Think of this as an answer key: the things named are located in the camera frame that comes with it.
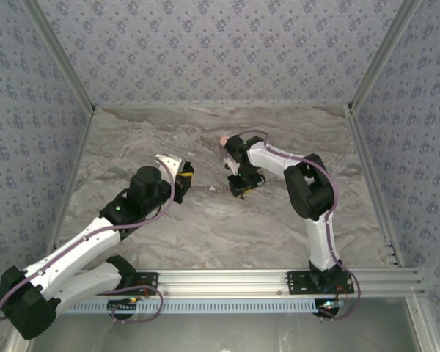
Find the aluminium left side rail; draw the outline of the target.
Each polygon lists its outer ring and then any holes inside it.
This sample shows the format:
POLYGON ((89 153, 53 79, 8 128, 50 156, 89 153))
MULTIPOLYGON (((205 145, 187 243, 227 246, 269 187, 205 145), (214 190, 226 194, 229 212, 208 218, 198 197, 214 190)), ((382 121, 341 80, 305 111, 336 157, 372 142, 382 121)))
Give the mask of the aluminium left side rail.
MULTIPOLYGON (((71 197, 73 195, 73 190, 76 184, 76 178, 78 176, 78 169, 80 167, 83 151, 85 148, 85 144, 87 143, 89 130, 92 124, 92 118, 94 117, 94 115, 95 115, 95 110, 93 109, 88 114, 87 121, 85 122, 85 126, 82 130, 82 136, 76 151, 76 157, 73 162, 73 167, 71 169, 67 185, 65 186, 65 192, 64 192, 62 204, 60 205, 59 212, 57 213, 56 222, 52 229, 51 237, 46 247, 45 254, 53 253, 54 247, 59 240, 59 234, 66 217, 66 213, 71 201, 71 197)), ((30 343, 29 340, 24 340, 21 337, 21 335, 18 333, 18 331, 15 328, 11 327, 7 337, 7 344, 2 352, 27 352, 29 343, 30 343)))

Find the aluminium frame post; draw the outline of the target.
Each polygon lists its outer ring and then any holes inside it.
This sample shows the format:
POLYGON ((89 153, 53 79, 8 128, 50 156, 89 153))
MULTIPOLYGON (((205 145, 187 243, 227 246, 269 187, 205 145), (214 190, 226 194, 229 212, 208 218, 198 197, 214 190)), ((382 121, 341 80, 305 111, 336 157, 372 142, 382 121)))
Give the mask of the aluminium frame post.
POLYGON ((421 3, 422 0, 401 0, 397 12, 349 102, 349 110, 352 114, 356 114, 362 107, 421 3))
POLYGON ((40 34, 48 50, 51 52, 55 63, 62 72, 62 75, 70 85, 70 88, 75 94, 76 99, 86 112, 92 114, 95 110, 95 106, 87 94, 84 84, 78 77, 78 74, 70 61, 70 57, 66 54, 62 44, 52 28, 51 23, 45 16, 45 13, 43 12, 39 2, 37 0, 20 1, 23 5, 23 8, 29 15, 32 23, 34 24, 37 32, 40 34))

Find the controller board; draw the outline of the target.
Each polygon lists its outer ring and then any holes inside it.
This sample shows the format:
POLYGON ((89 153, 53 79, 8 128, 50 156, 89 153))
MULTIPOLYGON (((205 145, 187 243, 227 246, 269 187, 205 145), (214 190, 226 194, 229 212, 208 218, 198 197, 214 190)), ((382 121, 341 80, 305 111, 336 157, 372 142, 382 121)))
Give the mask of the controller board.
POLYGON ((344 305, 344 302, 338 299, 315 299, 315 305, 318 310, 315 313, 316 316, 333 318, 344 305))
POLYGON ((129 298, 108 300, 106 310, 114 314, 127 314, 136 311, 137 302, 129 298))

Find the left controller board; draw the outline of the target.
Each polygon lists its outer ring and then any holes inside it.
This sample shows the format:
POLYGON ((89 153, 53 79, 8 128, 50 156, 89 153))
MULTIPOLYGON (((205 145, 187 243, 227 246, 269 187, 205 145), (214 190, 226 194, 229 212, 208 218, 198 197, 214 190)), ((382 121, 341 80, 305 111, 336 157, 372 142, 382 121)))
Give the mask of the left controller board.
POLYGON ((108 300, 106 310, 114 314, 127 314, 136 311, 137 302, 129 298, 108 300))

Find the aluminium left frame post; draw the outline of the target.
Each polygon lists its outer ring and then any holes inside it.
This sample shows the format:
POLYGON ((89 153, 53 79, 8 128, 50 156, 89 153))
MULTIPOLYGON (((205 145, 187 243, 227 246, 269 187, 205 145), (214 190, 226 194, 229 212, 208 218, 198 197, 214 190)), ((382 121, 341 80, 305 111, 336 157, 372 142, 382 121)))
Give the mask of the aluminium left frame post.
POLYGON ((48 50, 51 52, 55 63, 62 72, 62 75, 70 85, 70 88, 75 94, 76 99, 86 112, 92 114, 95 110, 95 106, 87 94, 84 84, 78 77, 78 74, 70 61, 70 57, 66 54, 62 44, 52 28, 51 23, 45 16, 45 13, 43 12, 39 2, 37 0, 20 1, 23 5, 23 8, 29 15, 32 23, 34 24, 37 32, 40 34, 48 50))

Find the right controller board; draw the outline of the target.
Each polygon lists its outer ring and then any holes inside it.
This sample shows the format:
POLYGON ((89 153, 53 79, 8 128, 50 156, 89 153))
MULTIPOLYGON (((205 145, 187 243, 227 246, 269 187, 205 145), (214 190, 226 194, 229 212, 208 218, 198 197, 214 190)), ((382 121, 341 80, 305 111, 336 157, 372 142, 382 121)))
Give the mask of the right controller board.
POLYGON ((344 305, 344 302, 338 299, 315 299, 315 305, 318 310, 315 313, 316 316, 333 318, 344 305))

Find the grey metal panel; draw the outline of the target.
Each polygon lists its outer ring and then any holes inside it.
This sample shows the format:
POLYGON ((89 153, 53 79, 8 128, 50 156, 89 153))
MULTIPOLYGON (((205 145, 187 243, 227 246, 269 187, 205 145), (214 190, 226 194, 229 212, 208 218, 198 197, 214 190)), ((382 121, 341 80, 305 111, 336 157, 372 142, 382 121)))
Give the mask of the grey metal panel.
POLYGON ((162 315, 112 323, 105 315, 64 315, 30 352, 420 352, 405 318, 356 315, 332 323, 313 315, 162 315))

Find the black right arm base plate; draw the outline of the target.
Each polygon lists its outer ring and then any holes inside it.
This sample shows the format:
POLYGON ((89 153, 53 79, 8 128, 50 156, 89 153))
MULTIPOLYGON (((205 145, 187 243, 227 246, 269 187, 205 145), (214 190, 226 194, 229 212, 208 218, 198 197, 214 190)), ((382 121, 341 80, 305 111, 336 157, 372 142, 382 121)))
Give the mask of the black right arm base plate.
POLYGON ((290 295, 354 293, 351 275, 345 271, 331 274, 320 271, 289 271, 285 282, 290 295))

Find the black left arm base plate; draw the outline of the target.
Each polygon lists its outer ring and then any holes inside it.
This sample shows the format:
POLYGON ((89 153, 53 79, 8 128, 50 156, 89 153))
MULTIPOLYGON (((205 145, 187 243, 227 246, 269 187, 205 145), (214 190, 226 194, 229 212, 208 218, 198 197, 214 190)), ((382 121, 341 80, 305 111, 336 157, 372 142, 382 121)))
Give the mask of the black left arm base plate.
POLYGON ((120 283, 113 290, 106 290, 101 295, 132 295, 132 296, 156 296, 157 293, 149 287, 158 287, 159 273, 156 271, 136 271, 132 274, 124 274, 120 283))

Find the aluminium right side rail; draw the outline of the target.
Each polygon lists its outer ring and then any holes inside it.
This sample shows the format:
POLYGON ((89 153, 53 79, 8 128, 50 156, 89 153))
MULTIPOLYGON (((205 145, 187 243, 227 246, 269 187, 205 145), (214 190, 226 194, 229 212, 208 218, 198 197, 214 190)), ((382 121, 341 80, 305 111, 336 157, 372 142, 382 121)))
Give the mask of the aluminium right side rail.
MULTIPOLYGON (((353 109, 349 109, 346 112, 346 116, 349 120, 356 151, 362 163, 362 169, 366 178, 370 198, 373 202, 378 225, 380 226, 384 238, 391 243, 394 252, 396 264, 392 266, 392 270, 396 274, 414 274, 418 276, 416 283, 421 287, 423 286, 422 272, 417 268, 409 268, 403 259, 403 253, 389 216, 389 211, 378 182, 359 119, 353 112, 353 109)), ((416 343, 419 351, 440 352, 440 334, 430 310, 425 289, 416 290, 412 287, 410 293, 405 296, 405 305, 404 313, 407 317, 406 320, 414 331, 412 340, 416 343)))

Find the aluminium right frame post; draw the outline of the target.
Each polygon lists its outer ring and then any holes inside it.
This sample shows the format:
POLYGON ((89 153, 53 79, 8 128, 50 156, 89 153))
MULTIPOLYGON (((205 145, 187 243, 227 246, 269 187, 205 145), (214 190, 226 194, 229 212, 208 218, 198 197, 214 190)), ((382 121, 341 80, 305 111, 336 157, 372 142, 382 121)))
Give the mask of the aluminium right frame post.
POLYGON ((356 114, 362 107, 421 3, 422 0, 401 0, 397 12, 349 102, 349 110, 352 114, 356 114))

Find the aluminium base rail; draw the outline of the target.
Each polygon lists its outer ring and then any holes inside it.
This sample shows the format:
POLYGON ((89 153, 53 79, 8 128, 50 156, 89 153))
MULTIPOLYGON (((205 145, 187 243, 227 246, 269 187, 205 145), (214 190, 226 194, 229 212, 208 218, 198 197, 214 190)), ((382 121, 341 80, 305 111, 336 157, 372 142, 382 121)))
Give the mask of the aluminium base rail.
MULTIPOLYGON (((276 296, 303 296, 307 298, 376 298, 405 297, 416 283, 414 274, 396 274, 392 267, 355 268, 352 270, 354 293, 290 295, 285 282, 289 271, 298 269, 212 269, 212 270, 162 270, 157 289, 166 298, 273 298, 276 296)), ((45 298, 61 300, 76 298, 82 301, 113 290, 120 283, 118 271, 111 265, 78 274, 63 276, 55 271, 40 272, 31 283, 45 298)))

